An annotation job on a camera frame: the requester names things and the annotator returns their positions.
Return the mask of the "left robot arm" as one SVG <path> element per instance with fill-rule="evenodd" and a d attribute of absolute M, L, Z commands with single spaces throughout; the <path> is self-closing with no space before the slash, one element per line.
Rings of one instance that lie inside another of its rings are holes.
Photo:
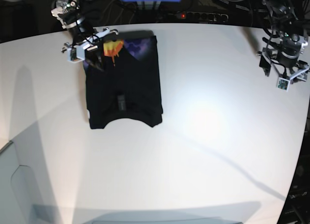
<path fill-rule="evenodd" d="M 257 52 L 259 67 L 267 77 L 273 68 L 279 76 L 277 87 L 287 90 L 291 84 L 307 81 L 310 66 L 299 56 L 309 45 L 309 36 L 291 0 L 262 0 L 262 4 L 267 8 L 271 29 L 269 38 L 263 38 L 266 46 Z"/>

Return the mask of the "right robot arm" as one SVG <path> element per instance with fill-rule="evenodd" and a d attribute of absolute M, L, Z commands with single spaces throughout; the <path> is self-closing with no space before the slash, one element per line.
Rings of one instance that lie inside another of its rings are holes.
<path fill-rule="evenodd" d="M 71 63 L 85 62 L 104 71 L 104 38 L 118 34 L 117 30 L 104 28 L 97 31 L 82 13 L 81 0 L 55 0 L 51 14 L 70 33 L 72 42 L 64 43 L 61 52 Z"/>

